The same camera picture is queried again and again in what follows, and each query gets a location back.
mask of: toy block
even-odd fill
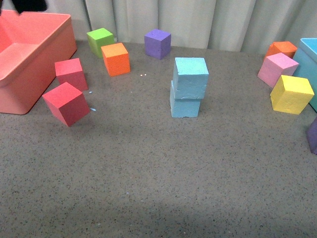
[[[175,99],[203,99],[209,72],[204,58],[175,58]]]
[[[55,62],[55,71],[60,84],[68,82],[80,91],[88,90],[79,58]]]
[[[297,47],[294,46],[289,41],[273,42],[273,44],[269,46],[264,59],[268,56],[278,54],[278,53],[283,53],[289,58],[293,58],[296,50],[297,50]]]
[[[100,28],[87,33],[90,50],[99,58],[103,57],[101,46],[114,44],[114,37],[111,32]]]
[[[171,34],[154,29],[144,36],[145,53],[161,60],[170,52]]]
[[[293,76],[307,78],[317,92],[317,38],[302,38],[293,59],[299,63]],[[309,103],[317,111],[316,95]]]
[[[201,99],[175,99],[173,81],[170,86],[170,111],[172,118],[195,118],[198,116]]]
[[[311,152],[317,155],[317,118],[306,131],[306,136]]]
[[[122,43],[101,47],[105,66],[110,77],[130,72],[130,59]]]
[[[274,111],[299,115],[314,96],[306,78],[282,75],[270,97]]]
[[[45,93],[43,98],[52,114],[67,126],[90,112],[84,94],[67,82]]]
[[[264,59],[258,78],[273,88],[281,75],[292,76],[298,63],[283,53],[268,56]]]

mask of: light blue cube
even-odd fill
[[[209,72],[204,58],[175,58],[175,99],[203,99]]]
[[[293,60],[299,63],[293,76],[308,79],[315,93],[309,103],[317,111],[317,38],[302,38]]]
[[[175,99],[173,81],[171,81],[169,101],[172,118],[195,118],[198,116],[201,99]]]

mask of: green cube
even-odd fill
[[[87,32],[87,37],[91,51],[99,58],[103,57],[101,46],[114,44],[113,34],[104,28]]]

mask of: salmon plastic bin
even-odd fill
[[[2,10],[0,113],[28,113],[55,78],[57,61],[77,50],[68,14]]]

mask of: curtain fold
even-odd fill
[[[316,0],[47,0],[47,12],[72,16],[75,37],[101,27],[118,41],[143,43],[155,29],[173,46],[264,54],[273,41],[317,38]],[[13,9],[10,0],[3,9]]]

